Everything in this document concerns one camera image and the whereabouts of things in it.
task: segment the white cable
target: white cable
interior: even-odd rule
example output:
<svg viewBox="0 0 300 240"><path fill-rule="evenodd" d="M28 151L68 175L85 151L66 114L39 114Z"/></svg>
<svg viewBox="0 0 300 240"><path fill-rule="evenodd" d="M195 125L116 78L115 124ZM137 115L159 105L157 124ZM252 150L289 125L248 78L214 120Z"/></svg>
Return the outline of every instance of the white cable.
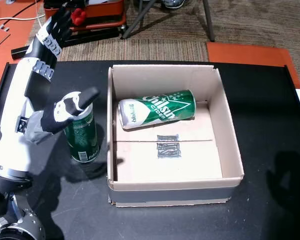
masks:
<svg viewBox="0 0 300 240"><path fill-rule="evenodd" d="M35 13L36 13L36 19L38 19L38 23L40 25L40 28L42 28L42 24L39 20L39 17L38 17L38 7L37 7L37 0L35 0Z"/></svg>
<svg viewBox="0 0 300 240"><path fill-rule="evenodd" d="M43 18L45 15L41 15L41 16L36 16L36 17L31 17L31 18L18 18L18 17L1 17L1 20L17 20L17 21L29 21L29 20L36 20L36 19L40 19Z"/></svg>

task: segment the black cable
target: black cable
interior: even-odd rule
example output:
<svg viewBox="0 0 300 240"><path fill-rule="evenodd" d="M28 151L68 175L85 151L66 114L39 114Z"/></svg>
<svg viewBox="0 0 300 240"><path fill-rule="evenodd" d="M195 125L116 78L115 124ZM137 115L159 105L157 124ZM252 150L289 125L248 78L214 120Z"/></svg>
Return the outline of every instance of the black cable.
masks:
<svg viewBox="0 0 300 240"><path fill-rule="evenodd" d="M41 0L37 0L36 2L31 3L29 6L26 6L24 9L21 9L20 11L18 11L15 15L12 16L12 18L16 17L17 15L19 15L20 13L22 13L23 11L27 10L28 8L30 8L31 6L35 5L36 3L40 2ZM11 19L8 19L7 21L5 21L3 23L3 25L7 24Z"/></svg>

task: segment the orange mat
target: orange mat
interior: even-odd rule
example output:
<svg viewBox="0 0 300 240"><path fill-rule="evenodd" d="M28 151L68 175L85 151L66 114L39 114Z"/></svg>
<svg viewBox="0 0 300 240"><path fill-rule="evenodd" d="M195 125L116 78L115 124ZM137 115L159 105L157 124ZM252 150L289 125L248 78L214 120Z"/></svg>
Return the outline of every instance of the orange mat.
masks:
<svg viewBox="0 0 300 240"><path fill-rule="evenodd" d="M207 42L206 46L210 62L275 67L287 65L295 88L300 89L298 74L287 49L217 42Z"/></svg>
<svg viewBox="0 0 300 240"><path fill-rule="evenodd" d="M17 0L13 4L7 5L6 0L0 0L0 18L12 17L14 14L22 10L23 8L34 3L34 0ZM33 5L20 13L16 18L33 18L36 17L36 5ZM26 45L29 34L33 27L35 20L30 21L15 21L11 20L6 25L6 28L10 28L11 35L0 45L0 79L4 71L6 62L17 63L17 60L13 60L11 57L11 49L20 48Z"/></svg>

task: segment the sneaker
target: sneaker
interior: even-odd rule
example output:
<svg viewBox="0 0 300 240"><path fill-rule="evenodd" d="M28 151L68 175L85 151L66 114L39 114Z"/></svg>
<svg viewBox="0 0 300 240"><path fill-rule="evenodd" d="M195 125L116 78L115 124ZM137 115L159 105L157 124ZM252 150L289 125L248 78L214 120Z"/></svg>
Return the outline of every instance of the sneaker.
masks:
<svg viewBox="0 0 300 240"><path fill-rule="evenodd" d="M185 0L162 0L162 3L168 9L178 9L182 7Z"/></svg>

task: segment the chilsung cider logo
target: chilsung cider logo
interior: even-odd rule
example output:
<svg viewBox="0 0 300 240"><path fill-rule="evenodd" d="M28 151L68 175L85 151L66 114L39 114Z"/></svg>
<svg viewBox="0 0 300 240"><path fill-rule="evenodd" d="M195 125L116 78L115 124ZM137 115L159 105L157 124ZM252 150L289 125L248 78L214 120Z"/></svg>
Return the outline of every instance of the chilsung cider logo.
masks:
<svg viewBox="0 0 300 240"><path fill-rule="evenodd" d="M189 102L181 101L183 98L182 92L176 92L170 95L160 95L160 96L144 96L138 100L145 104L151 112L147 119L143 122L153 121L154 115L160 118L162 121L176 120L178 118L178 111L191 105Z"/></svg>

